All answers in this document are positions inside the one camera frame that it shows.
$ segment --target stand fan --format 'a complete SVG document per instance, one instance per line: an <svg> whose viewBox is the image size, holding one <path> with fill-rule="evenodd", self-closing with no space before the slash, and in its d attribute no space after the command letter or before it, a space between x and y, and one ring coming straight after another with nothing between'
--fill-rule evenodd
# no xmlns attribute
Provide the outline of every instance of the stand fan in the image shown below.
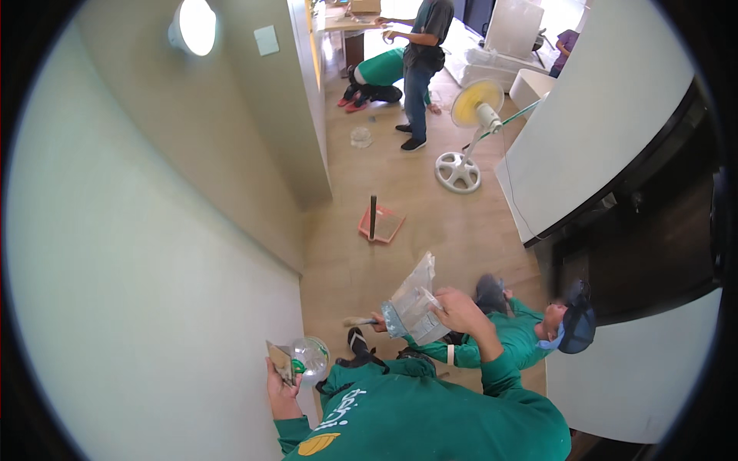
<svg viewBox="0 0 738 461"><path fill-rule="evenodd" d="M472 161L472 153L485 133L495 134L503 127L497 112L504 102L505 92L494 80L470 83L456 97L451 107L451 120L459 128L477 127L477 131L466 154L446 152L435 161L435 177L451 192L470 194L481 184L479 167ZM456 185L459 180L463 185Z"/></svg>

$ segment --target red shoe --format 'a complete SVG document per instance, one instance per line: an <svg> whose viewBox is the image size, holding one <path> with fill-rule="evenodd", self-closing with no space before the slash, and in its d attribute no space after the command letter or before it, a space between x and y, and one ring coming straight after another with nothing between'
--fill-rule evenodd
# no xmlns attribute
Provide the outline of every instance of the red shoe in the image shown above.
<svg viewBox="0 0 738 461"><path fill-rule="evenodd" d="M338 106L339 107L343 107L344 105L349 104L349 103L352 103L353 101L355 101L357 99L359 99L359 92L358 91L356 93L354 93L354 95L349 100L344 99L344 98L341 98L338 101Z"/></svg>
<svg viewBox="0 0 738 461"><path fill-rule="evenodd" d="M369 101L364 101L364 104L361 104L359 107L356 107L354 104L349 104L346 106L347 112L356 112L356 111L363 111L369 106Z"/></svg>

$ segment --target purple shirt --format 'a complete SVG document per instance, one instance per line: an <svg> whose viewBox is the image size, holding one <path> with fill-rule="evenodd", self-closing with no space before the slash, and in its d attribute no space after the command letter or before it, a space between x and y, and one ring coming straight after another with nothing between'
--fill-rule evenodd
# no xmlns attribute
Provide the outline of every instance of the purple shirt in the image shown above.
<svg viewBox="0 0 738 461"><path fill-rule="evenodd" d="M559 34L559 40L569 53L571 53L571 50L574 49L574 44L576 43L577 38L579 38L579 33L574 32L571 29L566 29L564 32L561 32ZM566 59L567 56L564 53L560 53L559 59L557 59L556 62L553 63L553 67L555 69L563 69L564 64L566 64Z"/></svg>

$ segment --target wooden floor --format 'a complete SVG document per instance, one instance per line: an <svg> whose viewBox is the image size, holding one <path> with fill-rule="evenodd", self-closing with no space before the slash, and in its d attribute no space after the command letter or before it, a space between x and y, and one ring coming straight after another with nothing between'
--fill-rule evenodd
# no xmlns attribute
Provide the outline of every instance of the wooden floor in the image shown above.
<svg viewBox="0 0 738 461"><path fill-rule="evenodd" d="M470 195L456 195L433 173L439 155L460 151L473 134L457 128L449 117L459 92L450 75L443 70L431 80L432 99L444 112L428 113L428 143L412 153L400 150L408 138L394 129L406 122L401 107L374 102L364 111L347 114L336 106L347 84L338 78L336 64L329 63L325 116L334 202L304 217L306 269L300 293L306 335L325 341L331 362L352 357L341 320L379 311L425 251L435 255L434 288L454 286L473 295L479 276L492 272L526 305L542 310L546 296L536 258L523 248L494 175L495 165L523 128L523 118L479 143L475 160L482 185ZM506 100L500 116L505 119L515 112L515 105ZM371 131L373 144L368 148L351 147L349 133L357 126ZM380 205L407 216L389 245L369 243L356 230L371 194L379 197ZM362 329L380 358L395 358L407 345L370 327ZM447 381L481 392L479 370L440 363L437 368L439 374L450 373ZM543 361L523 371L523 386L545 394Z"/></svg>

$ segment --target cap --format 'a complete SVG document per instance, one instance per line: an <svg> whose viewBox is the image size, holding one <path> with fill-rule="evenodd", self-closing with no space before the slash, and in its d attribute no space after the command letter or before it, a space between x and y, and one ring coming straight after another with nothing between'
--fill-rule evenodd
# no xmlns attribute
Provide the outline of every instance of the cap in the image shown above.
<svg viewBox="0 0 738 461"><path fill-rule="evenodd" d="M595 311L587 298L579 293L566 304L564 313L564 338L559 350L564 354L580 353L592 344L595 337Z"/></svg>

